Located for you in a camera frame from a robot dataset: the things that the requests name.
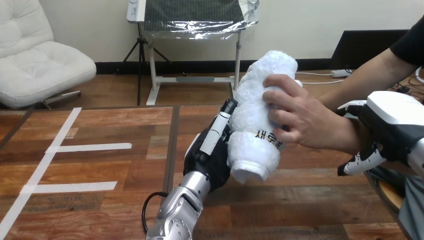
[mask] fingers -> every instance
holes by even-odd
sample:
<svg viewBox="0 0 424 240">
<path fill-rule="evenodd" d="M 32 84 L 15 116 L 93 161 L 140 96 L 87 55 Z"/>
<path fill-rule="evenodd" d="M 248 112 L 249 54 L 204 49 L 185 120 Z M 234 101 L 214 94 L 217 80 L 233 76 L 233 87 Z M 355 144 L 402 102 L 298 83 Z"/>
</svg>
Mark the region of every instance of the fingers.
<svg viewBox="0 0 424 240">
<path fill-rule="evenodd" d="M 284 131 L 280 128 L 275 128 L 272 133 L 283 143 L 297 143 L 301 139 L 301 134 L 298 131 Z"/>
<path fill-rule="evenodd" d="M 289 111 L 295 109 L 293 98 L 280 90 L 268 90 L 263 93 L 262 99 L 268 104 L 275 104 Z"/>
<path fill-rule="evenodd" d="M 269 75 L 265 81 L 263 81 L 263 86 L 265 88 L 270 86 L 280 87 L 292 97 L 303 96 L 305 94 L 305 90 L 286 74 Z"/>
<path fill-rule="evenodd" d="M 279 124 L 280 126 L 289 125 L 292 126 L 296 122 L 296 116 L 288 111 L 271 109 L 268 114 L 269 119 Z"/>
</svg>

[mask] black sleeve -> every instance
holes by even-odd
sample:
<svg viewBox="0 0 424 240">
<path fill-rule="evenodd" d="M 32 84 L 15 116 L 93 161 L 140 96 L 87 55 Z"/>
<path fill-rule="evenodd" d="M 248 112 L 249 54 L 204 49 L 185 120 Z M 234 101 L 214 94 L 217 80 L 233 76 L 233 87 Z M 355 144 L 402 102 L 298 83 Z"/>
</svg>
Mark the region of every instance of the black sleeve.
<svg viewBox="0 0 424 240">
<path fill-rule="evenodd" d="M 413 65 L 424 65 L 424 16 L 390 50 Z"/>
</svg>

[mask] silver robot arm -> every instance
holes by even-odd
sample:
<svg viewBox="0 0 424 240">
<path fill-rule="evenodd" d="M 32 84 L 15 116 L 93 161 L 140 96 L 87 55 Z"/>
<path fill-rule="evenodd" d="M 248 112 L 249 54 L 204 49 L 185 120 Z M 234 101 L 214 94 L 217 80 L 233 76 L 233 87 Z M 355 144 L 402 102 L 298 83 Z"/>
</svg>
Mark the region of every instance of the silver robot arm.
<svg viewBox="0 0 424 240">
<path fill-rule="evenodd" d="M 351 101 L 336 113 L 358 116 L 373 139 L 338 167 L 339 176 L 359 174 L 387 160 L 401 161 L 424 179 L 424 106 L 419 101 L 398 92 L 376 91 L 367 101 Z"/>
<path fill-rule="evenodd" d="M 185 153 L 184 178 L 161 205 L 155 225 L 146 233 L 147 240 L 193 239 L 193 229 L 208 193 L 223 186 L 230 177 L 228 121 L 236 107 L 237 101 L 228 99 L 211 125 L 191 143 Z"/>
</svg>

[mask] power strip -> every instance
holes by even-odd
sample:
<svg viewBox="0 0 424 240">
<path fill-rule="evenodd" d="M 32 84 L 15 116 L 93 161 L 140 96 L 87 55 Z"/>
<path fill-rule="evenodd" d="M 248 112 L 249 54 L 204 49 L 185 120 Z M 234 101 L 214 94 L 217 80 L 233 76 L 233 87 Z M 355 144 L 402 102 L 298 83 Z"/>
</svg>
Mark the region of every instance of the power strip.
<svg viewBox="0 0 424 240">
<path fill-rule="evenodd" d="M 351 75 L 352 70 L 333 70 L 331 71 L 331 75 L 333 78 L 341 78 L 341 77 L 348 77 Z"/>
</svg>

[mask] wall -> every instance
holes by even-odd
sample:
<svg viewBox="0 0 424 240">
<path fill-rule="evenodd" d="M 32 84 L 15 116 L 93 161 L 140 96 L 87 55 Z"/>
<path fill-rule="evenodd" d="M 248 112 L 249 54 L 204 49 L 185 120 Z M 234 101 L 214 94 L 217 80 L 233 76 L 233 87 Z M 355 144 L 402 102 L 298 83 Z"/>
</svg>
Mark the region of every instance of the wall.
<svg viewBox="0 0 424 240">
<path fill-rule="evenodd" d="M 136 41 L 127 0 L 39 1 L 55 40 L 95 62 L 122 61 Z M 259 24 L 243 32 L 241 59 L 257 60 L 271 49 L 296 59 L 330 58 L 343 30 L 409 29 L 423 14 L 423 0 L 261 0 Z M 159 39 L 155 47 L 172 61 L 233 60 L 235 42 Z"/>
</svg>

